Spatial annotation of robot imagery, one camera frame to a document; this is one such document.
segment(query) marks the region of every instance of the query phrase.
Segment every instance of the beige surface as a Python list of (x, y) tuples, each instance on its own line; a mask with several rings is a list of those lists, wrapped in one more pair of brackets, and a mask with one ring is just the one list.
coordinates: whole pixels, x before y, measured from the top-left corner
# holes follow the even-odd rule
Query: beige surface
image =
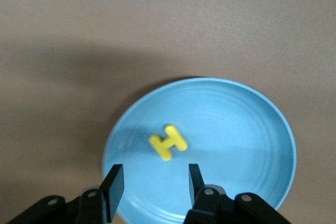
[(336, 0), (0, 0), (0, 222), (99, 184), (130, 104), (212, 76), (259, 90), (288, 119), (298, 165), (280, 212), (335, 223), (335, 40)]

